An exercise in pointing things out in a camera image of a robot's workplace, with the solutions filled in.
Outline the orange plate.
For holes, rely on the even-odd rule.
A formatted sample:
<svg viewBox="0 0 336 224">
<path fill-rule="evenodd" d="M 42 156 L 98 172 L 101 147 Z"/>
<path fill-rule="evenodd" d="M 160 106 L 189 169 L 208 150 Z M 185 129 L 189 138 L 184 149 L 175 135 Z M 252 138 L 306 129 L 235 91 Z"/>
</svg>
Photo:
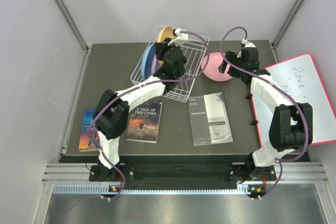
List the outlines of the orange plate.
<svg viewBox="0 0 336 224">
<path fill-rule="evenodd" d="M 171 26 L 165 26 L 162 28 L 156 42 L 163 42 L 166 38 L 174 39 L 173 28 Z"/>
</svg>

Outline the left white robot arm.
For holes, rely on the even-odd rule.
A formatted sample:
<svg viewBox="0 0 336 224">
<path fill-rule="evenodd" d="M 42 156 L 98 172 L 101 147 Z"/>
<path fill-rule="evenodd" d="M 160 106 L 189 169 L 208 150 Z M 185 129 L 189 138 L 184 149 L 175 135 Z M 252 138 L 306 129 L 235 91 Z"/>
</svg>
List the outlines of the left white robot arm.
<svg viewBox="0 0 336 224">
<path fill-rule="evenodd" d="M 128 89 L 103 93 L 93 116 L 93 124 L 99 136 L 99 165 L 101 174 L 107 180 L 114 180 L 119 174 L 116 165 L 119 138 L 128 126 L 129 112 L 152 98 L 172 91 L 184 76 L 187 62 L 180 46 L 168 42 L 154 44 L 156 55 L 163 61 L 154 75 Z"/>
</svg>

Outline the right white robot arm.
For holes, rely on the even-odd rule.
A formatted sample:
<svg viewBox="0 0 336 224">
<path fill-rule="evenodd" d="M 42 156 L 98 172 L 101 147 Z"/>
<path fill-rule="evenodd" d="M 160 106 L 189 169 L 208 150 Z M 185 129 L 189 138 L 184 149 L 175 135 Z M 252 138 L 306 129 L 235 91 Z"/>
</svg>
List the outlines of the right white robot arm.
<svg viewBox="0 0 336 224">
<path fill-rule="evenodd" d="M 306 151 L 312 143 L 313 108 L 309 103 L 298 103 L 274 82 L 270 72 L 260 69 L 258 50 L 248 43 L 239 53 L 222 53 L 218 71 L 228 68 L 231 77 L 240 79 L 257 94 L 272 112 L 268 141 L 245 161 L 245 174 L 252 180 L 260 179 L 276 161 L 296 149 Z"/>
</svg>

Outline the white wire dish rack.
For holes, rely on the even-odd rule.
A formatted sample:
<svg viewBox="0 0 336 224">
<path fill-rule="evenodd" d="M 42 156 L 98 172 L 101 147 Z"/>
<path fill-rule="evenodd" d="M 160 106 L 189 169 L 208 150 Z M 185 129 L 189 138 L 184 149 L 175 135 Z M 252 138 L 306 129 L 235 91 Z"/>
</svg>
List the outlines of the white wire dish rack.
<svg viewBox="0 0 336 224">
<path fill-rule="evenodd" d="M 136 64 L 130 80 L 138 84 L 156 72 L 165 74 L 164 80 L 182 79 L 183 82 L 173 82 L 174 87 L 164 96 L 185 103 L 195 82 L 189 79 L 198 74 L 201 61 L 206 56 L 205 44 L 209 42 L 209 37 L 188 35 L 187 41 L 177 47 L 168 45 L 173 38 L 172 27 L 159 27 Z"/>
</svg>

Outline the pink plate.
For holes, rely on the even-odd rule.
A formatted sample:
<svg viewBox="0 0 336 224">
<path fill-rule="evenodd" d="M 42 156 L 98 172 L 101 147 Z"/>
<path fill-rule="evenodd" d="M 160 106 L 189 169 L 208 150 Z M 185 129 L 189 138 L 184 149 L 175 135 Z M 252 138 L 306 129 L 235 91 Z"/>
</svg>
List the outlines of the pink plate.
<svg viewBox="0 0 336 224">
<path fill-rule="evenodd" d="M 223 57 L 220 52 L 210 53 L 208 64 L 205 67 L 206 61 L 207 61 L 207 56 L 202 59 L 201 70 L 203 70 L 203 74 L 209 79 L 213 81 L 217 81 L 217 82 L 223 82 L 223 81 L 228 81 L 233 78 L 228 74 L 230 65 L 226 66 L 224 73 L 219 72 L 218 69 L 223 62 Z"/>
</svg>

